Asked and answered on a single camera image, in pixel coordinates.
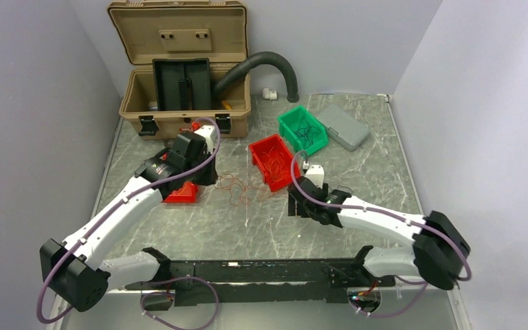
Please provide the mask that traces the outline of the tan plastic toolbox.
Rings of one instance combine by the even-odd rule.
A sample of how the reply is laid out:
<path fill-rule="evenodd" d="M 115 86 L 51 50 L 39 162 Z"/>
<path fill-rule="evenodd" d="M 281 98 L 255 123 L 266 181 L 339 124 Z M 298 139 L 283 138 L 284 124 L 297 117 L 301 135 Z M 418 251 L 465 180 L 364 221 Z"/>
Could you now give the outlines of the tan plastic toolbox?
<path fill-rule="evenodd" d="M 212 118 L 226 138 L 248 133 L 250 77 L 213 85 L 248 57 L 238 1 L 116 1 L 107 8 L 133 66 L 119 113 L 143 140 L 167 140 Z"/>

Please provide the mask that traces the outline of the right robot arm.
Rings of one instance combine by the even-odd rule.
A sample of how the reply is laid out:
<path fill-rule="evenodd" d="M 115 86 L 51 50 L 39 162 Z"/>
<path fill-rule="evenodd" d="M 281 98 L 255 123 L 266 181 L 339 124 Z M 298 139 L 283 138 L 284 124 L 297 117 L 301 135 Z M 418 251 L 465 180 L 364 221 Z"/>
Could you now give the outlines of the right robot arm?
<path fill-rule="evenodd" d="M 469 281 L 471 248 L 442 212 L 407 214 L 368 203 L 349 192 L 327 192 L 300 176 L 288 188 L 297 208 L 325 226 L 366 230 L 398 246 L 363 247 L 351 267 L 353 280 L 368 285 L 383 276 L 418 276 L 442 290 Z"/>

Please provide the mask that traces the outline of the black toolbox tray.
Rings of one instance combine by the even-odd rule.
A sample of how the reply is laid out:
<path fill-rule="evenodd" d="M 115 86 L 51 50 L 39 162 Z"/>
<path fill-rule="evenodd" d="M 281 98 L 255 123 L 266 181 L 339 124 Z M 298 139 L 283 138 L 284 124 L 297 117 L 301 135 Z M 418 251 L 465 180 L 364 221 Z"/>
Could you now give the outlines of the black toolbox tray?
<path fill-rule="evenodd" d="M 155 59 L 153 74 L 159 111 L 203 111 L 212 106 L 210 61 Z"/>

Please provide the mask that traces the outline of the grey plastic case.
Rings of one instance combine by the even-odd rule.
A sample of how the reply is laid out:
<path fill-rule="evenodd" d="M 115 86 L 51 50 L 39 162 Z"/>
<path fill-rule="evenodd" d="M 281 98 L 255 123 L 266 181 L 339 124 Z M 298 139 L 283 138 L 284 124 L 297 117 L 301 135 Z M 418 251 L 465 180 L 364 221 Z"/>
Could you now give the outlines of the grey plastic case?
<path fill-rule="evenodd" d="M 316 119 L 327 135 L 348 151 L 356 150 L 370 135 L 365 123 L 335 105 L 323 109 Z"/>

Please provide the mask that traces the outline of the yellow item in toolbox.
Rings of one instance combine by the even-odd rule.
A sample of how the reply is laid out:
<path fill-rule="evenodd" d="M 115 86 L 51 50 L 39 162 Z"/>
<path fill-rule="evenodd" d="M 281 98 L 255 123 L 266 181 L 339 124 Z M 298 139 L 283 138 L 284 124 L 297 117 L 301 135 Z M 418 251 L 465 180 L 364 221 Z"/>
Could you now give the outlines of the yellow item in toolbox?
<path fill-rule="evenodd" d="M 232 107 L 226 102 L 226 101 L 221 101 L 221 105 L 224 109 L 227 109 L 227 110 L 232 110 Z"/>

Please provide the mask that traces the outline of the red plastic bin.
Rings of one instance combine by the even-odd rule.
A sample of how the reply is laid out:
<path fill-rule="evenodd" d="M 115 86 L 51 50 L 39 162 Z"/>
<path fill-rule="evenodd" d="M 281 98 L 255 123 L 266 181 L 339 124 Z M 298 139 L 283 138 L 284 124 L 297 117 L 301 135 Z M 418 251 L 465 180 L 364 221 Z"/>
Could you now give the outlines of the red plastic bin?
<path fill-rule="evenodd" d="M 163 202 L 165 204 L 194 204 L 197 202 L 199 188 L 192 182 L 186 182 L 179 190 L 173 191 Z"/>
<path fill-rule="evenodd" d="M 273 134 L 248 145 L 252 164 L 262 175 L 262 180 L 272 193 L 292 183 L 292 153 L 278 134 Z"/>

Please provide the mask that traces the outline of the green plastic bin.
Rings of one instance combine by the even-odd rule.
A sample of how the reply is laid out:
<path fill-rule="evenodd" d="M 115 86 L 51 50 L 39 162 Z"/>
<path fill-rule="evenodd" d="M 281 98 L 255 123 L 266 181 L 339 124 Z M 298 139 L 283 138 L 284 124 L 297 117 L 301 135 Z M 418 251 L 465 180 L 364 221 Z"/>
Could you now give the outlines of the green plastic bin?
<path fill-rule="evenodd" d="M 277 117 L 279 135 L 293 148 L 311 156 L 329 143 L 325 128 L 304 106 L 298 106 Z"/>

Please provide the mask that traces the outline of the left red plastic bin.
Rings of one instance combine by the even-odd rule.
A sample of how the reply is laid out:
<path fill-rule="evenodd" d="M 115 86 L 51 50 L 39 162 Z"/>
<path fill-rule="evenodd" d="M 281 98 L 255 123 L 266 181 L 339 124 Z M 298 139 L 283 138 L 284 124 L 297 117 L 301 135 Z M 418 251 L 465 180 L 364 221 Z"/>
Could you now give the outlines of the left red plastic bin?
<path fill-rule="evenodd" d="M 165 204 L 194 204 L 197 202 L 199 188 L 192 182 L 186 182 L 179 190 L 173 191 L 163 202 Z"/>

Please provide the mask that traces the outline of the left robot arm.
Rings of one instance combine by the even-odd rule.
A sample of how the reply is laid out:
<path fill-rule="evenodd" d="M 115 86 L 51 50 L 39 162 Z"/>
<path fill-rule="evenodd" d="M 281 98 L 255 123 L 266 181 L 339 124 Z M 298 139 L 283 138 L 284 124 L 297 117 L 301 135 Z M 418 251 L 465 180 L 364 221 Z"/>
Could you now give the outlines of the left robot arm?
<path fill-rule="evenodd" d="M 39 250 L 47 287 L 79 312 L 125 285 L 146 282 L 154 289 L 164 287 L 171 261 L 155 248 L 123 258 L 107 255 L 131 227 L 186 182 L 215 183 L 218 143 L 213 125 L 180 133 L 170 148 L 144 160 L 122 191 L 86 225 L 60 243 L 47 240 Z"/>

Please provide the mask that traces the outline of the right red plastic bin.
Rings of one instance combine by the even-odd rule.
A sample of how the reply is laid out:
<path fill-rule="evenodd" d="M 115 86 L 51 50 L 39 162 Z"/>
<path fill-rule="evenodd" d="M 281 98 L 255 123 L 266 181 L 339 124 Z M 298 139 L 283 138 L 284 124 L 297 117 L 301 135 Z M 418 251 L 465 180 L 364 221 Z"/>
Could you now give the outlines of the right red plastic bin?
<path fill-rule="evenodd" d="M 278 134 L 273 134 L 248 145 L 252 164 L 262 175 L 262 180 L 272 193 L 292 183 L 292 153 Z"/>

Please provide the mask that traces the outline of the white pipe fitting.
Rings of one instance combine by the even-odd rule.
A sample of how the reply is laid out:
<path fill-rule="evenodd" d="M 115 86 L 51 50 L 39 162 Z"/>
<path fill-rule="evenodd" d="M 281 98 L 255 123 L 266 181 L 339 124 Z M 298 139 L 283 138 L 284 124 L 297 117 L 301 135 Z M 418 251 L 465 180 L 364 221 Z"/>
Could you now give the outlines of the white pipe fitting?
<path fill-rule="evenodd" d="M 278 93 L 276 90 L 271 90 L 269 88 L 264 88 L 262 90 L 262 97 L 265 100 L 277 100 L 278 99 Z"/>

